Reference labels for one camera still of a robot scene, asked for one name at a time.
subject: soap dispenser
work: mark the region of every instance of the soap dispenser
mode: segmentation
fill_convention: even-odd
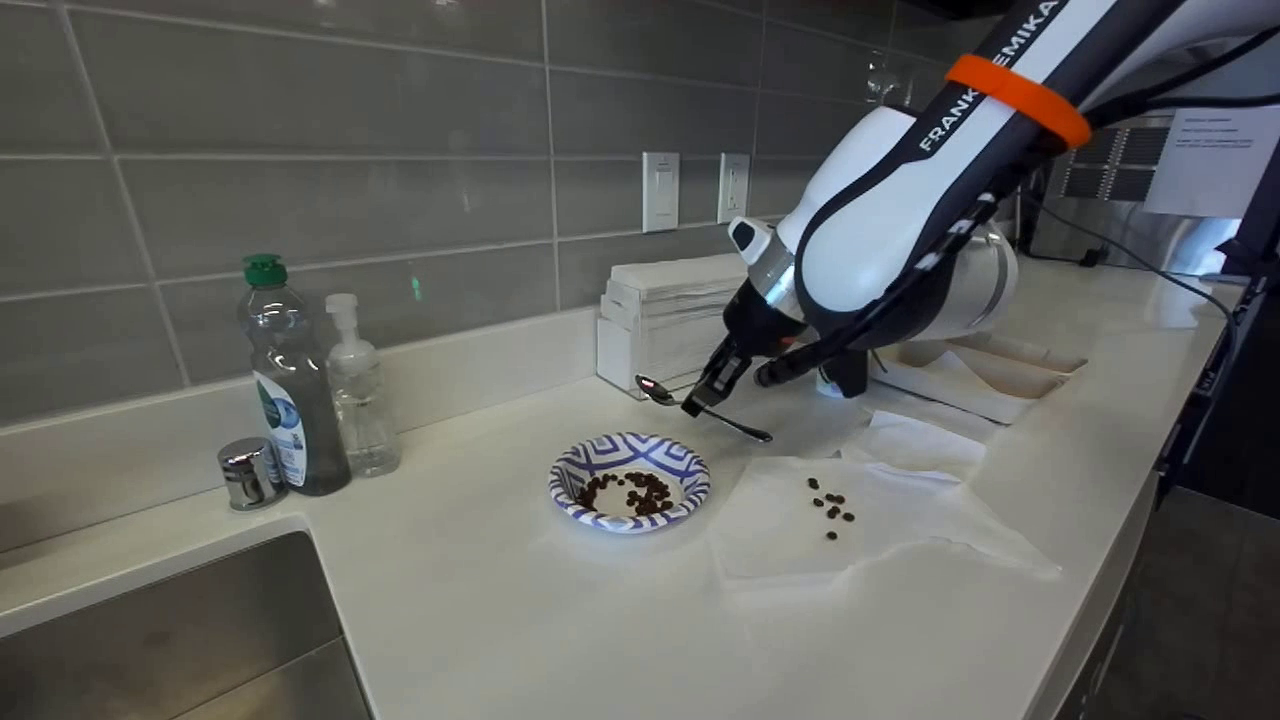
[[[323,299],[338,346],[328,352],[328,389],[338,423],[355,475],[386,475],[399,467],[399,436],[388,417],[388,397],[380,389],[377,349],[355,327],[355,295],[331,292]]]

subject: small metal cup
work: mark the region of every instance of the small metal cup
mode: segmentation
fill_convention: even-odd
[[[215,452],[215,466],[226,467],[230,497],[236,514],[265,509],[282,497],[282,475],[271,466],[271,444],[262,436],[244,436]]]

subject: patterned plate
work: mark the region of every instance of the patterned plate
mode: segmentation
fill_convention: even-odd
[[[552,466],[552,506],[612,538],[663,533],[708,497],[708,466],[667,436],[607,434]]]

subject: bottle label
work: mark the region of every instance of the bottle label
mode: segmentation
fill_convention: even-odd
[[[295,401],[265,373],[254,373],[255,401],[265,404],[265,417],[271,423],[271,466],[285,483],[305,489],[310,483],[310,434],[295,412]]]

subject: wall outlet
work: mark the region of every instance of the wall outlet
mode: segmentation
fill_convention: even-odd
[[[749,218],[749,156],[720,152],[720,195],[715,195],[715,221],[728,223],[735,218]]]
[[[679,152],[642,152],[642,230],[679,223]]]

